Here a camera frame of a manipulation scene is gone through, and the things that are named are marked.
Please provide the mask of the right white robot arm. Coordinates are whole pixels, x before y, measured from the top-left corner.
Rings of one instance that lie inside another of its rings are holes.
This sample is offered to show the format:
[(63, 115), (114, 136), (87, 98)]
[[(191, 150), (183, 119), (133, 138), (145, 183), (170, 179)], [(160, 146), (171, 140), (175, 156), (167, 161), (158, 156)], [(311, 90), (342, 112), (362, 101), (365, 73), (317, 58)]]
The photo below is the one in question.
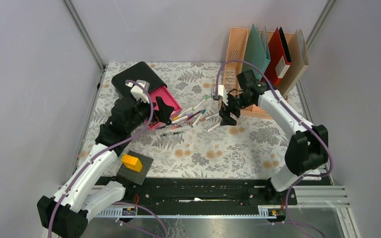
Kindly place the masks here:
[(270, 178), (264, 192), (267, 202), (277, 204), (284, 198), (284, 191), (306, 172), (328, 162), (328, 131), (323, 125), (314, 125), (303, 118), (271, 83), (257, 80), (252, 70), (238, 74), (237, 79), (240, 94), (228, 93), (219, 83), (212, 90), (212, 98), (222, 101), (219, 111), (221, 126), (236, 125), (235, 119), (240, 117), (241, 110), (255, 105), (272, 117), (289, 140), (285, 165)]

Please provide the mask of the teal folder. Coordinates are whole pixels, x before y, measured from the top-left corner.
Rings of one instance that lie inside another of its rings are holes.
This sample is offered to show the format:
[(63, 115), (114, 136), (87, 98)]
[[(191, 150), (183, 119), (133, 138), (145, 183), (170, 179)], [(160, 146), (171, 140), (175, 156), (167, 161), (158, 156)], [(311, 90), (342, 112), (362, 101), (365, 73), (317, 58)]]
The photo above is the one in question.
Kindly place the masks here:
[(267, 34), (265, 31), (260, 33), (254, 24), (248, 36), (244, 61), (255, 65), (262, 73), (271, 61)]

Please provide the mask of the red folder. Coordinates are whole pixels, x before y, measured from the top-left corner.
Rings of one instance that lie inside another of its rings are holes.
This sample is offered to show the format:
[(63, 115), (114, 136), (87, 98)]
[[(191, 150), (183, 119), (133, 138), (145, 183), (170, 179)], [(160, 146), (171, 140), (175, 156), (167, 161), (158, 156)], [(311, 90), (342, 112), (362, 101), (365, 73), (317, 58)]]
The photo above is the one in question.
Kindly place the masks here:
[(271, 84), (278, 86), (292, 64), (290, 51), (283, 29), (276, 28), (268, 42), (270, 63), (265, 71), (265, 76)]

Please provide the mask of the beige folder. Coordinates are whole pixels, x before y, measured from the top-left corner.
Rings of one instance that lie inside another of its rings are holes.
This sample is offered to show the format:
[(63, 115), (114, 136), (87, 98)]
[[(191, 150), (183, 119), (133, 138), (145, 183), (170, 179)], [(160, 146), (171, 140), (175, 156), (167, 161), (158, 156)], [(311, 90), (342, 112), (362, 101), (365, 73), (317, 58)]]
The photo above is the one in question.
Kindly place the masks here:
[(292, 64), (277, 86), (283, 97), (287, 97), (310, 65), (308, 49), (302, 29), (296, 30), (288, 43)]

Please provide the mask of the teal capped white marker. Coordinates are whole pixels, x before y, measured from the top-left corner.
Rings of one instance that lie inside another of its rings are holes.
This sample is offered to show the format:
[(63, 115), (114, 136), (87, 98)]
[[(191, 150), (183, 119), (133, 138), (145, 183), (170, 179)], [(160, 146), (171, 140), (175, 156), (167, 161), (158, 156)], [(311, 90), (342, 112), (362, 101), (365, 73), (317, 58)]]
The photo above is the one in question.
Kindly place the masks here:
[(203, 116), (203, 114), (205, 113), (205, 109), (201, 111), (201, 113), (198, 115), (198, 117), (195, 119), (195, 121), (192, 123), (191, 127), (195, 127), (197, 125), (197, 123), (199, 122), (199, 120), (201, 119), (201, 117)]

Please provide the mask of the black pink drawer box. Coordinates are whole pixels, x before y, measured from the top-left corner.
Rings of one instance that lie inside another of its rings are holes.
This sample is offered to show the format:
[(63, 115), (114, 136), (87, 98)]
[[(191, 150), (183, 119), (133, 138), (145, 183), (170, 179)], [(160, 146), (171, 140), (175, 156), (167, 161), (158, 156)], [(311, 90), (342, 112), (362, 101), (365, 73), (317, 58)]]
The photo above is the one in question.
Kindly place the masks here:
[(147, 63), (143, 61), (116, 74), (112, 78), (111, 83), (121, 97), (131, 97), (132, 99), (135, 99), (135, 96), (131, 92), (131, 89), (136, 87), (137, 83), (140, 84), (141, 87), (146, 89), (151, 101), (155, 104), (155, 112), (159, 111), (156, 101), (157, 97), (160, 97), (167, 106), (173, 108), (170, 119), (173, 119), (183, 111), (182, 106), (172, 95), (167, 84)]

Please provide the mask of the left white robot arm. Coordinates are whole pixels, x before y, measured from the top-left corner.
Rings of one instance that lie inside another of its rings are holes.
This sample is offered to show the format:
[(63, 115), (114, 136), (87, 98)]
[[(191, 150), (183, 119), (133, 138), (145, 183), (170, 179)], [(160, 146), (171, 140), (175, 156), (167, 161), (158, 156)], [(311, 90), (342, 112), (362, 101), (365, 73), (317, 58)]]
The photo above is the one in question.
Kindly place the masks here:
[(89, 191), (103, 170), (133, 140), (132, 132), (137, 127), (147, 127), (153, 122), (170, 124), (173, 111), (174, 107), (167, 105), (160, 96), (150, 103), (132, 98), (115, 101), (111, 115), (100, 125), (88, 158), (53, 196), (42, 196), (37, 203), (48, 237), (56, 234), (61, 238), (79, 238), (89, 222), (110, 204), (116, 201), (127, 204), (133, 200), (133, 189), (117, 181), (109, 182), (92, 195)]

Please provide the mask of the pink capped white marker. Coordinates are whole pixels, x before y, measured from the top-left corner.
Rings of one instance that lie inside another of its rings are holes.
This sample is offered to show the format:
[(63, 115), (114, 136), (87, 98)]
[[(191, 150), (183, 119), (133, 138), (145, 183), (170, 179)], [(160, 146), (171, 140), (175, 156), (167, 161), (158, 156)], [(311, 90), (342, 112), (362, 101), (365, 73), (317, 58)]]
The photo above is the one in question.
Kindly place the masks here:
[(213, 131), (214, 129), (216, 129), (217, 127), (219, 127), (221, 125), (221, 122), (218, 122), (217, 124), (213, 125), (212, 127), (210, 127), (207, 132), (211, 132)]

